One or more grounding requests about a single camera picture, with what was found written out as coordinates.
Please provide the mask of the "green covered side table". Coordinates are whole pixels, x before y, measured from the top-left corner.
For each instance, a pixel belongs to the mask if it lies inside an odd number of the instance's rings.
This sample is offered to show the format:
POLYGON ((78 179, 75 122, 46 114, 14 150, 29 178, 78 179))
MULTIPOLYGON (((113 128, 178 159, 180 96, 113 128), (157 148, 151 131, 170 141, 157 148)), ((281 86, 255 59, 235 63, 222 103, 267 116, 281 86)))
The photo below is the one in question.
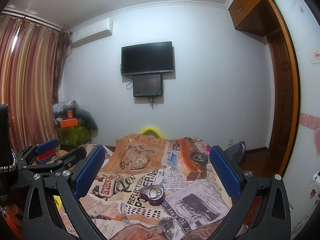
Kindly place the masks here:
POLYGON ((85 125, 58 128, 57 134, 61 145, 79 146, 91 141, 91 130, 85 125))

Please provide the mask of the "orange box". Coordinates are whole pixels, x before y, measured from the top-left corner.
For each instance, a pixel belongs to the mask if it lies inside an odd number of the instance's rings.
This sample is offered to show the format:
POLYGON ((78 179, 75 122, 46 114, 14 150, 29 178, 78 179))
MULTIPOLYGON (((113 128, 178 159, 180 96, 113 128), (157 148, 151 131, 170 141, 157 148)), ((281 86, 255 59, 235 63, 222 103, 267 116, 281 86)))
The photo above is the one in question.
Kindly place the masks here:
POLYGON ((73 127, 78 126, 78 119, 65 119, 59 122, 61 128, 73 127))

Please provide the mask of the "striped red gold curtain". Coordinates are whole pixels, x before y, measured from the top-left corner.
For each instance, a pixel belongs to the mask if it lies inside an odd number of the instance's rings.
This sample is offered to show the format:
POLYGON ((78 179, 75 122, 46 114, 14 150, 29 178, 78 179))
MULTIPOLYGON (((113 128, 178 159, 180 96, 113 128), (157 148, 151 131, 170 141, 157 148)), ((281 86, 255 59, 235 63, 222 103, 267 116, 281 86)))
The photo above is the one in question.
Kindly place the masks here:
POLYGON ((58 102, 70 35, 68 29, 1 15, 1 103, 9 105, 16 152, 57 137, 52 106, 58 102))

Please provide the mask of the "newspaper print bed cover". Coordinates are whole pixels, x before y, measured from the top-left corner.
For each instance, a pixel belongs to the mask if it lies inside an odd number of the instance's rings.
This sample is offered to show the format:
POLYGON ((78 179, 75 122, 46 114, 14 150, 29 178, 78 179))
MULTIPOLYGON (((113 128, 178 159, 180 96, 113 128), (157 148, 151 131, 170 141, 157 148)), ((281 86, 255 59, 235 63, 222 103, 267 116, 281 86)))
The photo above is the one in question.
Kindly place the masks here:
POLYGON ((200 138, 116 141, 80 204, 107 239, 207 239, 232 207, 200 138))

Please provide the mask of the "yellow pillow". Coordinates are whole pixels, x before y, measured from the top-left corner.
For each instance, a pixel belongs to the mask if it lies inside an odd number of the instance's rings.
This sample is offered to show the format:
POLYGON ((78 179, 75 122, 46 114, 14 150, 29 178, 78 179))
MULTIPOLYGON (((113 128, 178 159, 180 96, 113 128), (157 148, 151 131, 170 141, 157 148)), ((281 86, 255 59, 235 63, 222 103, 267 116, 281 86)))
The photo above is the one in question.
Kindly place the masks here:
POLYGON ((164 139, 164 135, 158 129, 151 127, 151 126, 143 128, 140 131, 140 134, 141 135, 152 135, 156 138, 164 139))

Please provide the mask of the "purple heart-shaped jewelry tin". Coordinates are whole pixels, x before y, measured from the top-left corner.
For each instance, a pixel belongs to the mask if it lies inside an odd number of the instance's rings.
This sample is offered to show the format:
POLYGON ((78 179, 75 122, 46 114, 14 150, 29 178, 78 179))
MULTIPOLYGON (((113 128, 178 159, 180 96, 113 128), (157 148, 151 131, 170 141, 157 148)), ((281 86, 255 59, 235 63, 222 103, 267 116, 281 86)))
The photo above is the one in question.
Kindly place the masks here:
POLYGON ((140 189, 140 197, 152 206, 159 206, 165 200, 163 185, 148 185, 140 189))

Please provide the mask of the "red box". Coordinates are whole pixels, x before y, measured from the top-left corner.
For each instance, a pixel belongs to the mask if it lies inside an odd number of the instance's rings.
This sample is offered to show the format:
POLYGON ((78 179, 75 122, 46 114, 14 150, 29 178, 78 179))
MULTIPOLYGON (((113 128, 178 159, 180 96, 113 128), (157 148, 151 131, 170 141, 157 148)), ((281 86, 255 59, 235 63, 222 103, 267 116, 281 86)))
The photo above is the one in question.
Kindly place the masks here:
POLYGON ((42 154, 42 155, 39 155, 38 157, 37 157, 37 161, 38 162, 48 162, 48 161, 51 161, 51 159, 53 158, 53 157, 55 157, 56 156, 56 149, 53 149, 53 150, 50 150, 50 151, 48 151, 48 152, 46 152, 46 153, 44 153, 44 154, 42 154))

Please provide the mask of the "brown wooden wardrobe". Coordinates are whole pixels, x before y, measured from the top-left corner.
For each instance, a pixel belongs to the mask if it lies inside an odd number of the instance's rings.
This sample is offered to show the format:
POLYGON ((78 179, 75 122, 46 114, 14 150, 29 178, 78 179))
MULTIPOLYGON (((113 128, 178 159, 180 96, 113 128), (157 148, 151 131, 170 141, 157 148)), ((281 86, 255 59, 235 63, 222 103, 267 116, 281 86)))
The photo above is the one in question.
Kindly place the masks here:
POLYGON ((236 30, 267 39, 274 81, 268 151, 273 170, 283 175, 296 140, 300 107, 298 63, 289 29, 274 0, 232 0, 228 10, 236 30))

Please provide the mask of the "beaded bracelet jewelry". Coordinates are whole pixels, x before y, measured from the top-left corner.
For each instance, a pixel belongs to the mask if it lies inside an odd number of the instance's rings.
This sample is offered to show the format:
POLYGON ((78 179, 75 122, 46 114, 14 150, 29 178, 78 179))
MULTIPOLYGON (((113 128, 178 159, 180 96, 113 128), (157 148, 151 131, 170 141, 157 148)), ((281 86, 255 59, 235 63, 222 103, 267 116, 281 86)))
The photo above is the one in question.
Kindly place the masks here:
POLYGON ((146 195, 149 199, 159 199, 163 196, 163 190, 159 187, 151 188, 146 195))

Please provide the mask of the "white wall air conditioner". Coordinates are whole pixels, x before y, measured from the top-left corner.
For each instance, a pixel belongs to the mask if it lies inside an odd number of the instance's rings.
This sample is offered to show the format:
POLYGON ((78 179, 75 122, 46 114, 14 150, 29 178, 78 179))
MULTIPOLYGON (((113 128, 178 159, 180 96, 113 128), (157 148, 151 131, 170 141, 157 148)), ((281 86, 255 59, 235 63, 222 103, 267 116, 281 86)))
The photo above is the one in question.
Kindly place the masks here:
POLYGON ((99 20, 90 25, 87 25, 72 35, 72 46, 78 48, 85 44, 94 42, 96 40, 110 37, 113 32, 113 21, 110 18, 99 20))

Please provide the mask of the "small black wall monitor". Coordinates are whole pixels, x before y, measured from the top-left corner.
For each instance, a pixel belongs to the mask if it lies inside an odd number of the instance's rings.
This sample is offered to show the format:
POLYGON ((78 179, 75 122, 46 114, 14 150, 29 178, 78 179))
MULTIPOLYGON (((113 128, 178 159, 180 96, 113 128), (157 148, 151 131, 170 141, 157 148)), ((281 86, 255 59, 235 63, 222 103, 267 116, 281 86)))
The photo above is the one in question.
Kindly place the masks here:
POLYGON ((133 96, 158 97, 162 96, 163 79, 161 74, 137 75, 133 77, 133 96))

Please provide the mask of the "large black wall television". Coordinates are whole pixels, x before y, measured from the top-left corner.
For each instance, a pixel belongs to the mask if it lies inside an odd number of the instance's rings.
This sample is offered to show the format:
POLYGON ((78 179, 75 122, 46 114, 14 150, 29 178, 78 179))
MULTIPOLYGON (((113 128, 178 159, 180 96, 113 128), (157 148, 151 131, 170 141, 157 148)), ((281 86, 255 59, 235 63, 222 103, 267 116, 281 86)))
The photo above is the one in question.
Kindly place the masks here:
POLYGON ((121 75, 174 72, 171 41, 144 43, 121 48, 121 75))

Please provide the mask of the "dark blue backpack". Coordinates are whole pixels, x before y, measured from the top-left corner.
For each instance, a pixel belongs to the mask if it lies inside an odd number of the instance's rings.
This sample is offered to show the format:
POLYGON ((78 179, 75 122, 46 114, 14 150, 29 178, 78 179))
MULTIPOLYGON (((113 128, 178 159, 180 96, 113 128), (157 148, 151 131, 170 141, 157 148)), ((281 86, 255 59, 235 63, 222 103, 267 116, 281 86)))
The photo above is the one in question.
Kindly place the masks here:
POLYGON ((240 164, 246 153, 246 144, 244 141, 241 141, 226 149, 224 153, 229 159, 233 160, 237 164, 240 164))

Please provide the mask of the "dark green clothing pile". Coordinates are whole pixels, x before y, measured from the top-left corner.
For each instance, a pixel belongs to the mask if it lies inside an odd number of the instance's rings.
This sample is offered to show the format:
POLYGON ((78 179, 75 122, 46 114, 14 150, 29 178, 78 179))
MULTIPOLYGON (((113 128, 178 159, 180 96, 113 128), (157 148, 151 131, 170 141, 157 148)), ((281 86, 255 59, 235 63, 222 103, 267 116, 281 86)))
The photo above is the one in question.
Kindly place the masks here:
POLYGON ((81 119, 85 122, 85 124, 94 131, 98 130, 98 126, 95 122, 95 120, 93 119, 93 117, 91 116, 91 114, 83 109, 76 109, 75 111, 75 117, 78 119, 81 119))

